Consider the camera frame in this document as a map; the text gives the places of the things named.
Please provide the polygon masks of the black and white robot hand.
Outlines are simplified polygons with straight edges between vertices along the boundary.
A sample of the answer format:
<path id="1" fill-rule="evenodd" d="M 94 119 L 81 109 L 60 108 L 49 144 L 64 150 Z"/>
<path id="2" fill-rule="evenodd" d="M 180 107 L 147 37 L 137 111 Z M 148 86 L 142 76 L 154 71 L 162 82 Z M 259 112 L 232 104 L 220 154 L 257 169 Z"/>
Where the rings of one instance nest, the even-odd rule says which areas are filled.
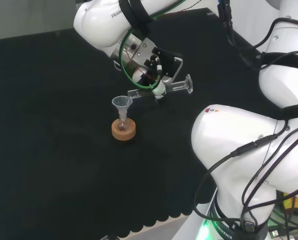
<path id="1" fill-rule="evenodd" d="M 128 91 L 128 96 L 162 99 L 172 89 L 182 66 L 180 55 L 143 42 L 134 54 L 126 53 L 126 72 L 137 87 Z"/>

